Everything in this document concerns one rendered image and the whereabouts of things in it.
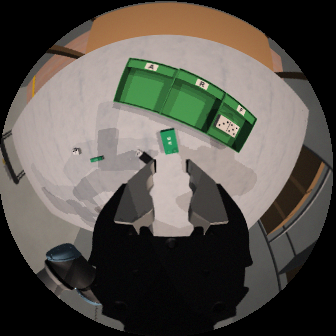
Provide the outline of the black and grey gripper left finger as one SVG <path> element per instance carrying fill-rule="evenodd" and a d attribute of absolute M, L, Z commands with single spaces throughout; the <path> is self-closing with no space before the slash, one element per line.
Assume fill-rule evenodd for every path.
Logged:
<path fill-rule="evenodd" d="M 96 267 L 100 253 L 112 241 L 137 235 L 141 226 L 148 227 L 154 222 L 155 210 L 149 193 L 154 187 L 155 173 L 156 159 L 152 159 L 123 183 L 105 204 L 94 226 L 89 265 Z"/>

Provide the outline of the black usb stick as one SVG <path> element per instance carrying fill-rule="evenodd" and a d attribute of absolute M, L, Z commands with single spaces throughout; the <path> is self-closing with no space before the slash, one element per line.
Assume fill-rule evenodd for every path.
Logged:
<path fill-rule="evenodd" d="M 135 153 L 137 156 L 139 156 L 139 159 L 143 161 L 145 164 L 147 164 L 149 161 L 151 161 L 153 158 L 150 157 L 147 153 L 142 152 L 138 149 L 138 151 Z"/>

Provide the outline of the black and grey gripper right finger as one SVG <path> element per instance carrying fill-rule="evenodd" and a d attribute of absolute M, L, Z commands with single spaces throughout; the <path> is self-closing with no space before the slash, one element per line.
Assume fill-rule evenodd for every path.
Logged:
<path fill-rule="evenodd" d="M 217 184 L 190 159 L 186 159 L 186 173 L 190 176 L 189 187 L 193 192 L 188 221 L 194 228 L 202 226 L 205 235 L 230 241 L 242 254 L 245 268 L 251 266 L 249 231 L 238 205 L 221 184 Z"/>

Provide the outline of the green rack of bins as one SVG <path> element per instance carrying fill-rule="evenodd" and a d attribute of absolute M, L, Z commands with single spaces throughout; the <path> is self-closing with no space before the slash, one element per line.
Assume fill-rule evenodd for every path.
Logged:
<path fill-rule="evenodd" d="M 128 59 L 113 102 L 178 121 L 237 153 L 257 121 L 239 101 L 206 79 L 182 68 L 138 58 Z M 213 125 L 218 114 L 240 127 L 235 138 Z"/>

